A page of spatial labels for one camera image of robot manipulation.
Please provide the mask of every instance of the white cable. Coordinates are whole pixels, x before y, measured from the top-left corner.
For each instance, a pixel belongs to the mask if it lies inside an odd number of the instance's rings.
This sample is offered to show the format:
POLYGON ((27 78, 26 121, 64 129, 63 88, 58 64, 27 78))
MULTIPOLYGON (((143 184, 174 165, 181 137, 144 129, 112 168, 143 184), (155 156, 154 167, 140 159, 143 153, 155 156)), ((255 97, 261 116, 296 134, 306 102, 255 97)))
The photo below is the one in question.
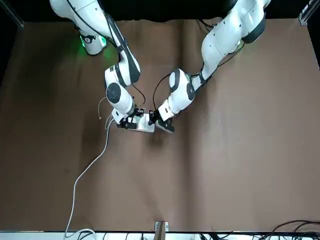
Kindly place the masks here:
POLYGON ((70 225, 72 216, 73 216, 73 214, 74 214, 75 196, 76 196, 76 186, 77 186, 77 183, 78 183, 79 179, 83 176, 83 174, 85 174, 85 172, 105 153, 105 151, 106 151, 106 149, 107 149, 107 146, 108 146, 108 138, 109 138, 109 132, 110 132, 110 125, 112 124, 112 122, 113 122, 114 120, 115 120, 115 119, 112 118, 112 119, 109 121, 108 127, 107 127, 107 129, 106 129, 106 138, 105 138, 105 145, 104 145, 103 151, 99 154, 99 156, 97 156, 97 157, 86 167, 85 170, 83 170, 83 172, 77 177, 77 179, 76 179, 75 182, 74 182, 74 185, 73 185, 73 197, 72 197, 72 208, 71 208, 71 213, 70 213, 70 217, 69 217, 68 224, 66 225, 66 228, 65 228, 63 240, 68 239, 68 238, 72 237, 73 235, 78 234, 78 233, 82 233, 82 232, 91 232, 91 233, 93 233, 94 239, 97 240, 97 235, 96 235, 95 231, 93 231, 92 229, 89 229, 89 228, 81 229, 81 230, 79 230, 79 231, 76 231, 76 232, 72 233, 72 234, 69 235, 69 236, 67 236, 67 233, 68 233, 68 229, 69 229, 69 225, 70 225))
POLYGON ((105 121, 105 124, 104 124, 104 129, 105 129, 105 130, 107 130, 107 124, 108 124, 109 119, 111 119, 111 117, 112 117, 112 114, 110 114, 110 115, 108 116, 108 118, 106 119, 106 121, 105 121))
POLYGON ((99 120, 101 120, 101 116, 100 116, 100 104, 101 104, 101 102, 102 102, 103 100, 105 100, 105 99, 107 99, 107 89, 105 90, 105 97, 103 97, 103 98, 100 100, 99 104, 98 104, 98 117, 99 117, 99 120))

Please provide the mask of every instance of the metal frame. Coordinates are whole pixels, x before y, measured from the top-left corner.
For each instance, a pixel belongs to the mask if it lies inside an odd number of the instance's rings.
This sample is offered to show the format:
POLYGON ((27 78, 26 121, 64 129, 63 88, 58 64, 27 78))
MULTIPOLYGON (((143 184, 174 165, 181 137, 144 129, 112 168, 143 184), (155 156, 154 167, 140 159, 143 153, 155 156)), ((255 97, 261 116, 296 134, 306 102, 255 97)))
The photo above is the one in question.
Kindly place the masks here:
POLYGON ((22 29, 24 27, 25 22, 6 0, 0 0, 0 6, 3 8, 6 14, 12 19, 12 21, 18 26, 18 28, 22 29))
POLYGON ((320 6, 320 0, 310 0, 299 14, 299 22, 301 26, 307 26, 308 20, 320 6))

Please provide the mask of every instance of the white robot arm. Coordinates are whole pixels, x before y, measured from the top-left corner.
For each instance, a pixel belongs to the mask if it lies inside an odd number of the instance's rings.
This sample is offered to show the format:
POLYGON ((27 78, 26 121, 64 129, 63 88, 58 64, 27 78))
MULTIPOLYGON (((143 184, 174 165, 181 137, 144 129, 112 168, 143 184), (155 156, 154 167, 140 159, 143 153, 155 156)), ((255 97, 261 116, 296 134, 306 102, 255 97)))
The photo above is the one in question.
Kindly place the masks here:
POLYGON ((195 98, 195 92, 211 78, 221 60, 233 53, 240 42, 254 42, 263 33, 266 24, 265 7, 271 0, 238 0, 228 15, 218 23, 204 38, 201 53, 203 67, 200 72, 190 77, 181 69, 169 77, 170 96, 158 108, 153 122, 161 126, 189 106, 195 98))
POLYGON ((104 13, 97 0, 50 0, 50 4, 58 16, 74 22, 90 55, 98 54, 106 46, 103 37, 113 40, 121 60, 104 75, 106 97, 114 107, 112 116, 120 124, 135 111, 133 98, 125 88, 138 81, 140 66, 115 21, 104 13))

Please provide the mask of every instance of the brown table surface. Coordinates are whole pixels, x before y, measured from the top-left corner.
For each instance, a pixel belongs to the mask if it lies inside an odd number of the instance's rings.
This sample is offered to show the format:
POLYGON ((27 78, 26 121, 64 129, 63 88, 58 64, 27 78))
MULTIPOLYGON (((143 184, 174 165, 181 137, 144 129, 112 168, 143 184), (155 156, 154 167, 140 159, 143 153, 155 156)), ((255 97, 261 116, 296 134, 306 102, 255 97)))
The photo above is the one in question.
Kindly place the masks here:
MULTIPOLYGON (((194 20, 119 27, 147 110, 164 75, 202 65, 194 20)), ((64 230, 74 180, 105 144, 98 102, 116 59, 111 45, 87 55, 70 22, 26 23, 18 33, 1 87, 1 230, 64 230)), ((103 102, 103 118, 110 112, 103 102)), ((270 231, 319 219, 320 72, 297 20, 268 20, 173 124, 174 134, 112 126, 106 153, 79 181, 72 229, 149 231, 165 220, 171 231, 270 231)))

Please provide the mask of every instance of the green indicator light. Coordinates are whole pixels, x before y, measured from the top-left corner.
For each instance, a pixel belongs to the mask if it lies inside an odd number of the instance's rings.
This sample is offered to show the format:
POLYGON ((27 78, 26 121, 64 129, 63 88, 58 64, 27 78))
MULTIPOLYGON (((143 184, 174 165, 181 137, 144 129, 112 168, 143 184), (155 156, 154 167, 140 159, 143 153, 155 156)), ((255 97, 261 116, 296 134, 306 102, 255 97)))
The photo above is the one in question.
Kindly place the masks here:
POLYGON ((82 47, 84 47, 84 48, 85 48, 85 47, 86 47, 86 46, 85 46, 85 42, 83 41, 83 39, 82 39, 82 37, 81 37, 81 36, 80 36, 80 39, 81 39, 81 42, 82 42, 82 47))
POLYGON ((107 41, 103 36, 99 36, 99 40, 101 42, 102 47, 105 47, 107 45, 107 41))

